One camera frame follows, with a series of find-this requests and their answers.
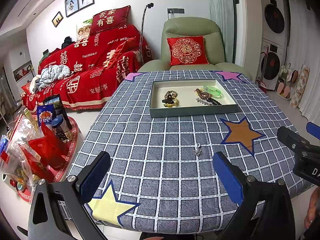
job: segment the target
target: wall socket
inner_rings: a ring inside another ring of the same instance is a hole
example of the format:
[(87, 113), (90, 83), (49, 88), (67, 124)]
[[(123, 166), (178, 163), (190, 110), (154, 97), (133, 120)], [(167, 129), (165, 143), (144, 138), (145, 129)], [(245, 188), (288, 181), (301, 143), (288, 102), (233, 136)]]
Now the wall socket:
[(170, 11), (172, 11), (172, 13), (183, 13), (184, 14), (184, 9), (178, 9), (178, 8), (168, 8), (167, 12), (171, 13)]

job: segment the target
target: black snack package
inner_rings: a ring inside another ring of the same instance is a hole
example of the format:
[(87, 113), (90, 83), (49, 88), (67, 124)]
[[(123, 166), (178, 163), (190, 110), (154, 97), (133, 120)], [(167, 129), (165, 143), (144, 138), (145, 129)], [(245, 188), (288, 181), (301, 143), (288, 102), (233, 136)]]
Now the black snack package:
[(62, 114), (63, 115), (63, 118), (64, 120), (66, 120), (66, 123), (67, 123), (67, 126), (70, 130), (72, 130), (72, 125), (69, 121), (69, 118), (67, 116), (67, 113), (66, 113), (66, 110), (64, 109), (64, 106), (62, 104), (62, 101), (61, 101), (61, 97), (60, 97), (60, 94), (58, 95), (52, 95), (52, 96), (49, 96), (47, 98), (45, 98), (42, 103), (44, 105), (48, 105), (48, 104), (53, 104), (54, 105), (54, 110), (56, 112), (56, 116)]

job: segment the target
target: bolt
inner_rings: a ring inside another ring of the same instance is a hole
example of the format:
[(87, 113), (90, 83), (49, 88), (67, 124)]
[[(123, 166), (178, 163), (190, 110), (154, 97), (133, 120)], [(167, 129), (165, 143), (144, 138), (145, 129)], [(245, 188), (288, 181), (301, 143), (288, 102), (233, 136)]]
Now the bolt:
[(41, 179), (41, 180), (38, 181), (39, 185), (43, 185), (44, 183), (45, 183), (45, 179)]
[(254, 182), (256, 180), (256, 178), (252, 175), (247, 176), (247, 181), (249, 182)]
[(73, 181), (75, 181), (75, 179), (76, 179), (75, 175), (71, 175), (71, 176), (68, 177), (68, 181), (69, 182), (73, 182)]
[(278, 184), (283, 186), (285, 184), (284, 180), (283, 179), (278, 179)]

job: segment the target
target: brown star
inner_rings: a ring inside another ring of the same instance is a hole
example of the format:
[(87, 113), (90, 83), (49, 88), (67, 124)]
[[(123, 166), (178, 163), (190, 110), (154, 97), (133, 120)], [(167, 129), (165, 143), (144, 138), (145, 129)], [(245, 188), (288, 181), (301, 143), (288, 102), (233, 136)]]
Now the brown star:
[(223, 139), (221, 144), (240, 143), (252, 156), (254, 156), (253, 141), (264, 137), (265, 134), (252, 129), (247, 118), (244, 117), (240, 122), (230, 122), (220, 119), (229, 129), (229, 133)]

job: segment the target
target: checkered tablecloth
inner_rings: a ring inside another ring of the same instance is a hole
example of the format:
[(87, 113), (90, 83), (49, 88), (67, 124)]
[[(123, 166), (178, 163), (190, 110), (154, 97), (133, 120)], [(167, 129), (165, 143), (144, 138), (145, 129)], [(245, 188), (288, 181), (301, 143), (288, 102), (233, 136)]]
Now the checkered tablecloth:
[[(293, 153), (276, 139), (276, 133), (280, 126), (296, 129), (265, 93), (248, 78), (240, 78), (245, 83), (223, 82), (216, 73), (191, 70), (144, 73), (134, 82), (123, 81), (91, 126), (69, 175), (77, 175), (101, 150), (107, 151), (112, 163), (96, 196), (112, 180), (119, 200), (140, 203), (121, 216), (123, 227), (148, 232), (196, 233), (227, 225), (237, 205), (212, 167), (212, 156), (218, 151), (258, 180), (284, 179), (294, 197), (310, 183), (292, 173)], [(243, 113), (152, 119), (152, 82), (176, 79), (217, 79)], [(254, 141), (254, 157), (240, 144), (220, 144), (228, 133), (220, 118), (240, 121), (244, 116), (253, 129), (266, 135)], [(194, 154), (195, 143), (202, 145), (199, 157)], [(262, 206), (257, 206), (256, 216)], [(65, 206), (63, 210), (71, 219)]]

